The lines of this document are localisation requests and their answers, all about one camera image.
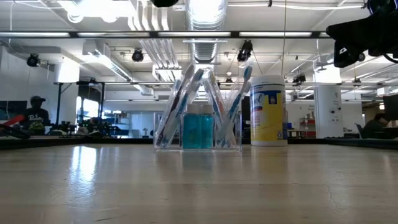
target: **t-shirt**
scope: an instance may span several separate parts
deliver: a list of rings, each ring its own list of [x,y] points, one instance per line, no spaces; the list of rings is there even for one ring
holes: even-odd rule
[[[361,135],[362,138],[378,138],[378,139],[388,139],[388,136],[384,133],[384,124],[375,119],[369,121],[363,128]]]
[[[33,109],[29,108],[24,111],[24,117],[20,124],[24,127],[24,129],[29,129],[29,126],[33,124],[34,122],[41,122],[44,125],[49,124],[49,112],[47,112],[45,109],[39,108],[39,109]]]

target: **clear plastic organizer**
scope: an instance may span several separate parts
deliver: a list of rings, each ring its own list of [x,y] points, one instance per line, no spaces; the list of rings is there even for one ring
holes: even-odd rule
[[[154,130],[157,131],[160,120],[163,117],[164,112],[155,112],[154,113]],[[216,144],[216,126],[213,122],[213,144],[211,147],[206,148],[183,148],[183,117],[185,114],[181,116],[180,124],[178,125],[177,130],[175,131],[174,137],[167,147],[158,146],[156,144],[156,139],[154,139],[154,150],[155,151],[190,151],[190,152],[201,152],[201,151],[241,151],[242,149],[242,116],[241,112],[238,112],[236,115],[236,119],[234,121],[234,128],[231,130],[233,135],[231,135],[232,141],[229,141],[229,144],[224,146]]]

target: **bottle cap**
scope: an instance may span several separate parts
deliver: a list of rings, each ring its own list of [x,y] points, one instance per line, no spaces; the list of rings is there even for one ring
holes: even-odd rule
[[[203,105],[201,107],[202,114],[213,114],[213,107],[211,105]]]
[[[190,104],[187,105],[188,114],[200,114],[200,105]]]

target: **white lid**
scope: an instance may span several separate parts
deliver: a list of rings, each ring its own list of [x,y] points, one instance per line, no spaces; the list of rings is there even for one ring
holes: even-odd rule
[[[213,114],[213,107],[211,105],[203,105],[201,107],[202,114]]]
[[[200,114],[200,105],[190,104],[187,105],[188,114]]]
[[[285,85],[285,80],[282,75],[263,75],[259,77],[252,77],[251,83],[254,86],[260,83]]]

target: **computer monitor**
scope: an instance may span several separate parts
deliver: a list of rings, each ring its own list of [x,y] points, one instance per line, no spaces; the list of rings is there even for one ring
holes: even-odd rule
[[[384,113],[386,118],[391,121],[398,120],[398,94],[383,96]]]

